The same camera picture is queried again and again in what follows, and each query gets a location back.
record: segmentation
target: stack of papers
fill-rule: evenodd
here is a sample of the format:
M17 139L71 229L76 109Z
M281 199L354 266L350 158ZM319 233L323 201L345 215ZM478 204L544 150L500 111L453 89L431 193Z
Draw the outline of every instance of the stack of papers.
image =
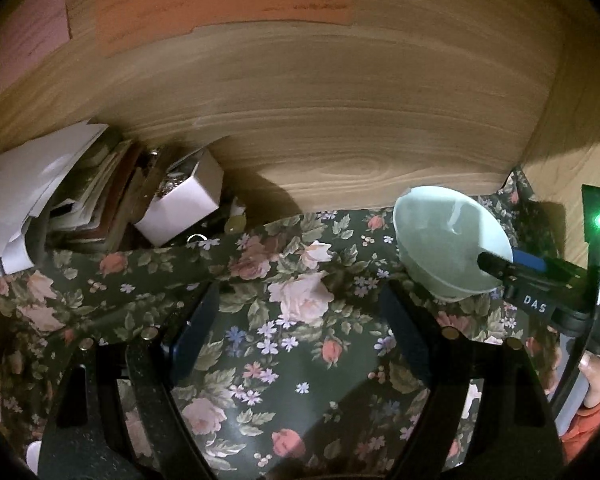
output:
M83 121L0 154L0 276L35 264L51 197L106 129Z
M145 181L142 147L107 130L65 177L52 200L56 247L83 253L117 250Z

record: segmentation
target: orange sleeve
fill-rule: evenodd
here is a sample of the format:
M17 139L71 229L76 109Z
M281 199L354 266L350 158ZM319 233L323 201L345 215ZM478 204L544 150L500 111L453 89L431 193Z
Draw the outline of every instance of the orange sleeve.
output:
M581 408L571 421L569 431L560 439L564 446L567 462L570 462L585 447L600 425L600 403L593 408Z

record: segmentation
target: metal screw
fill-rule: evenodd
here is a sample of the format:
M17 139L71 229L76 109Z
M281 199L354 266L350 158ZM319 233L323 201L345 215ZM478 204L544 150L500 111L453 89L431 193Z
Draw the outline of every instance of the metal screw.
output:
M452 326L445 326L442 329L442 337L453 341L454 339L458 339L460 337L460 333Z
M91 339L90 337L84 338L82 341L80 341L80 344L78 345L80 350L84 350L84 351L87 351L92 346L93 346L93 339Z
M140 333L140 337L145 341L151 341L154 337L158 335L158 329L155 326L148 326L147 328L142 329Z
M520 339L517 339L515 337L507 337L506 343L507 345L509 345L509 348L513 350L520 350L522 348L522 342L520 341Z

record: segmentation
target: green leaf print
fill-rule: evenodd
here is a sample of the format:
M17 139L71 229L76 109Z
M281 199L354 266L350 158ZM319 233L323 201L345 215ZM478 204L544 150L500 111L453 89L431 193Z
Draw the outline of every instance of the green leaf print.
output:
M218 471L236 471L236 468L231 467L231 464L229 464L227 460L211 456L207 453L205 453L205 461L209 464L211 469L216 469Z
M340 452L342 451L342 445L340 444L340 439L334 440L330 444L327 444L324 448L324 457L327 460L333 460L336 458Z
M249 307L247 313L249 318L249 330L263 326L269 320L269 309L263 301L255 300Z
M420 382L408 368L393 362L389 363L389 380L394 390L402 394L410 394L420 386Z
M138 267L144 267L145 265L147 265L149 262L151 261L151 252L147 251L143 254L140 255L140 257L138 258Z
M258 295L256 286L253 283L234 283L233 292L220 294L220 312L235 314L240 312L245 304L249 303Z
M255 415L253 415L253 418L251 419L251 423L254 426L261 426L263 424L266 424L267 422L271 422L275 415L276 415L275 413L270 413L270 412L256 413Z
M300 237L294 236L291 241L286 245L285 250L282 251L282 257L286 258L290 254L295 253L300 248Z
M212 446L207 447L205 452L211 456L224 458L225 456L240 453L246 446L246 444L231 444L230 442L219 438Z
M227 370L216 370L213 373L205 375L205 390L224 390L231 386L234 381L235 368Z
M115 328L113 329L113 333L122 341L126 341L129 339L129 332L125 328Z
M235 420L238 424L248 424L251 422L252 418L253 412L251 411L251 408L249 408L246 412L240 412L240 415L235 417Z
M309 325L300 325L291 333L298 341L313 342L322 338L322 329L314 328Z
M280 258L277 269L280 274L293 274L298 271L298 263L291 258Z
M344 229L349 227L349 222L351 222L351 218L348 214L344 215L342 217L342 220L340 220L339 222L335 221L333 223L333 227L331 228L333 230L333 234L339 235L342 231L344 231Z
M127 312L125 316L125 328L127 330L133 330L136 326L136 320L132 316L131 312Z
M353 244L349 249L342 252L342 264L345 267L352 266L358 257L358 247Z
M222 354L222 343L223 340L215 341L213 343L207 343L203 345L196 359L196 364L193 367L201 372L206 372L218 362L220 355Z
M262 430L259 430L255 426L247 426L245 424L241 424L239 429L240 433L244 436L258 436L263 433Z

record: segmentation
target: human hand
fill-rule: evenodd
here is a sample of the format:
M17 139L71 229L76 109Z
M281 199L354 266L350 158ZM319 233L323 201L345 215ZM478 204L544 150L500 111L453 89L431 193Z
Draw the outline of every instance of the human hand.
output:
M589 391L583 404L587 408L593 408L600 403L600 355L584 352L578 368L589 381Z

